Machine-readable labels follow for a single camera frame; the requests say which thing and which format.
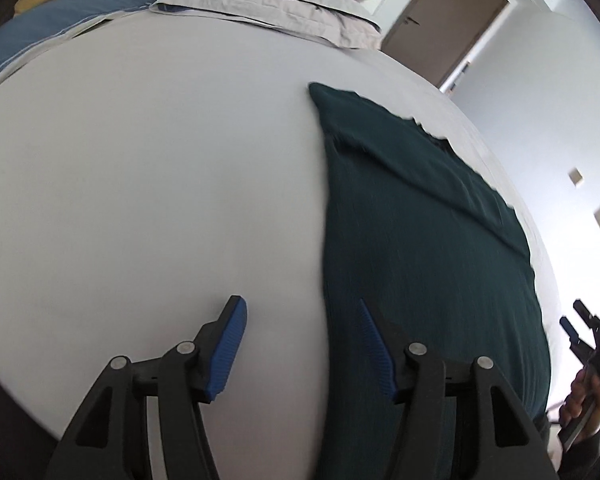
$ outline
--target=black sleeve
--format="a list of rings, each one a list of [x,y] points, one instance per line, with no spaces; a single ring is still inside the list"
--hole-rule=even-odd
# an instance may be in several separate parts
[[[582,480],[593,466],[600,453],[600,431],[574,444],[562,456],[558,469],[560,480]]]

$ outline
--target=door frame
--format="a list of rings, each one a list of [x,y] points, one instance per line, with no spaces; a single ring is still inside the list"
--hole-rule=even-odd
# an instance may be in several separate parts
[[[493,25],[493,22],[498,18],[498,16],[503,13],[507,7],[510,5],[510,1],[509,0],[504,0],[505,3],[503,5],[502,8],[500,8],[498,11],[496,11],[493,16],[491,17],[491,19],[489,20],[489,22],[487,23],[487,25],[480,30],[480,32],[478,32],[474,38],[471,40],[471,42],[469,43],[468,47],[462,52],[462,54],[460,56],[458,56],[458,58],[452,63],[452,66],[446,71],[445,75],[442,77],[442,79],[438,82],[437,84],[437,88],[440,88],[445,81],[449,78],[449,76],[452,75],[453,72],[455,72],[455,70],[458,68],[458,66],[462,63],[462,60],[467,56],[467,54],[469,54],[469,52],[471,51],[471,49],[475,46],[476,43],[478,43],[478,41],[480,41],[480,38],[483,37],[484,33],[487,32],[487,30],[491,27],[491,25]],[[418,3],[418,0],[411,0],[406,7],[404,7],[404,10],[401,12],[400,16],[398,17],[398,19],[395,21],[395,23],[392,25],[391,29],[389,29],[389,32],[385,35],[384,38],[382,38],[382,45],[380,47],[380,50],[382,52],[384,52],[384,50],[382,50],[382,48],[384,47],[385,43],[388,43],[391,38],[394,36],[394,34],[396,33],[396,31],[398,30],[398,27],[400,27],[404,21],[407,19],[407,17],[409,16],[409,13],[413,10],[413,7]]]

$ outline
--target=mattress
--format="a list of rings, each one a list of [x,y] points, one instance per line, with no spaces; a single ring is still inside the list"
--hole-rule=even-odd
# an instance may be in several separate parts
[[[218,471],[311,476],[328,381],[311,81],[413,116],[515,208],[557,375],[548,255],[446,96],[378,51],[141,11],[0,84],[0,381],[46,428],[62,433],[110,357],[160,356],[240,294],[248,327],[225,392],[203,410]]]

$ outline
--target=white bed sheet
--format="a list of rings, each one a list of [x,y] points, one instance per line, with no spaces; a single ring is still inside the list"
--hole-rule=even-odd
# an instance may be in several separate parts
[[[203,411],[220,475],[309,478],[328,382],[326,166],[311,81],[414,116],[515,207],[555,377],[546,250],[446,96],[380,52],[140,12],[0,85],[0,381],[53,433],[110,357],[160,356],[241,294],[247,331],[226,391]]]

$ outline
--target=human hand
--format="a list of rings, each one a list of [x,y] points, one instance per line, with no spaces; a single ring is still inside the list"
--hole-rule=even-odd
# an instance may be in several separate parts
[[[571,393],[564,399],[564,404],[560,407],[560,425],[564,428],[571,422],[571,419],[578,418],[582,413],[582,403],[587,393],[593,395],[596,401],[591,418],[574,440],[574,444],[595,435],[600,428],[600,377],[593,375],[589,384],[585,384],[585,378],[586,371],[580,370],[571,383]]]

